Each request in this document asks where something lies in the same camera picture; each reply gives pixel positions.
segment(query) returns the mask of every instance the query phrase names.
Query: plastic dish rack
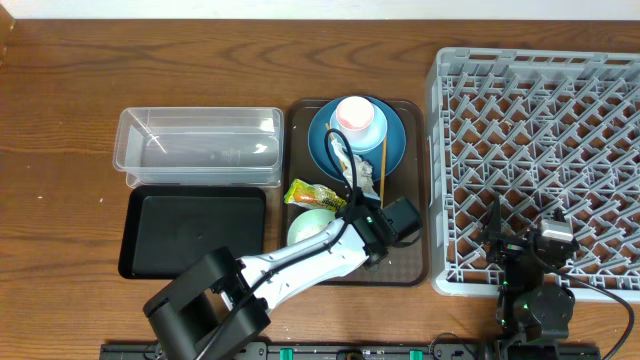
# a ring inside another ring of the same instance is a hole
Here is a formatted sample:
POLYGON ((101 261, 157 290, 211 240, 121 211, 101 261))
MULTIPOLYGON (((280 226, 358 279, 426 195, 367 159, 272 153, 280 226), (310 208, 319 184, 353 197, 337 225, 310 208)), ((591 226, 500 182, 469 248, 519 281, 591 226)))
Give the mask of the plastic dish rack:
POLYGON ((640 56, 445 48, 427 105, 439 293, 497 296, 502 270, 472 239, 499 199, 509 234, 562 209, 580 243, 564 270, 640 301, 640 56))

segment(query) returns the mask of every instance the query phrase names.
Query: wooden table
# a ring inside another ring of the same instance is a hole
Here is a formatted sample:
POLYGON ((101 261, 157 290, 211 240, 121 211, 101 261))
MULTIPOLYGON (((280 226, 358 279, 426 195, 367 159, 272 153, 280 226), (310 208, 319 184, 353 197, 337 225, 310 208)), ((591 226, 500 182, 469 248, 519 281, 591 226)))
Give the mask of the wooden table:
MULTIPOLYGON (((144 302, 163 281, 117 273, 131 189, 111 164, 131 106, 276 106, 369 93, 425 109, 445 46, 636 52, 638 23, 19 20, 0 69, 0 358, 97 359, 100 344, 151 340, 144 302)), ((268 194, 268 251, 282 191, 268 194)), ((495 299, 411 289, 316 287, 278 308, 280 342, 428 343, 499 332, 495 299)), ((640 312, 640 306, 634 307, 640 312)), ((603 353, 624 330, 615 304, 575 307, 571 340, 603 353)), ((636 331, 619 359, 640 352, 636 331)))

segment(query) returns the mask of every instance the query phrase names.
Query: clear plastic container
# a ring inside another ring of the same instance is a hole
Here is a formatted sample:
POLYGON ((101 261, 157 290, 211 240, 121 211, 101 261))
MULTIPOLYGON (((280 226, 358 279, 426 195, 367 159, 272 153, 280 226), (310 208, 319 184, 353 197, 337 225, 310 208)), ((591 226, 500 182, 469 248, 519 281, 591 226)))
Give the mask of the clear plastic container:
POLYGON ((113 166, 131 186, 277 187, 283 125, 277 108, 129 108, 120 115, 113 166))

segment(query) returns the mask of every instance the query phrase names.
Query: black plastic tray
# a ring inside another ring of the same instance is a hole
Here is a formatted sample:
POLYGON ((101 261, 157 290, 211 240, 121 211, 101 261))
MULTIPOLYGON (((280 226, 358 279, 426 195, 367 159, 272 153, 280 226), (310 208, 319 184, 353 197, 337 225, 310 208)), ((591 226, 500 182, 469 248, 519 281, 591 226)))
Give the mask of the black plastic tray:
POLYGON ((265 194, 257 188, 140 186, 131 192, 118 272, 174 279, 204 254, 262 253, 265 194))

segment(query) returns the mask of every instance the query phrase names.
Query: snack wrapper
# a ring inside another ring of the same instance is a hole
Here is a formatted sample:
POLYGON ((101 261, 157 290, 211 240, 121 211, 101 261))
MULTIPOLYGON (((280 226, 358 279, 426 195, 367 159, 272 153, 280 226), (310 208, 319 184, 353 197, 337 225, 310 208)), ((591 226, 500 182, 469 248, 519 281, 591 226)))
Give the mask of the snack wrapper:
POLYGON ((336 212, 347 204, 324 185, 309 185, 300 179, 293 180, 284 196, 285 204, 295 204, 305 209, 327 209, 336 212))

